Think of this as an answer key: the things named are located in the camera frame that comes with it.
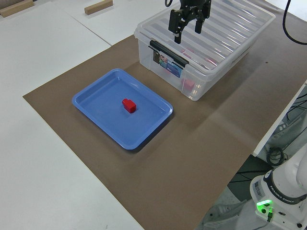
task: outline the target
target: brown paper sheet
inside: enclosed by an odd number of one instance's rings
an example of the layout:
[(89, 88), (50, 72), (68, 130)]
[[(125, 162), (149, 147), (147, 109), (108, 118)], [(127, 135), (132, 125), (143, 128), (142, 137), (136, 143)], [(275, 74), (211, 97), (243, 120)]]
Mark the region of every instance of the brown paper sheet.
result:
[[(282, 10), (249, 54), (193, 102), (139, 64), (129, 37), (24, 98), (146, 230), (192, 230), (306, 80), (306, 47), (282, 32)], [(292, 16), (293, 35), (307, 37)], [(139, 152), (121, 148), (71, 99), (121, 68), (169, 101), (173, 118)]]

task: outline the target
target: plastic storage box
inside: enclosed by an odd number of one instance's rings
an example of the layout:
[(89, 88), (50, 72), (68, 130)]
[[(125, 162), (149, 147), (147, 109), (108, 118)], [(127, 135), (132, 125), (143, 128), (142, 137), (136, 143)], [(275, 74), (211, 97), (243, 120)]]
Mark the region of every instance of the plastic storage box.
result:
[(168, 30), (171, 8), (140, 23), (140, 63), (193, 101), (200, 99), (254, 44), (275, 15), (245, 0), (213, 0), (201, 34), (195, 20), (182, 32), (181, 44)]

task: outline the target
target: red block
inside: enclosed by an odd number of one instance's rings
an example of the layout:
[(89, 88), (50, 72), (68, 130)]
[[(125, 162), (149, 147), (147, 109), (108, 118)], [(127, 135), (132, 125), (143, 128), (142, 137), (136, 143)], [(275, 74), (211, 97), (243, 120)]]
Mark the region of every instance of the red block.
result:
[(122, 103), (124, 105), (124, 108), (129, 113), (132, 114), (136, 110), (136, 104), (132, 100), (128, 100), (127, 98), (125, 98)]

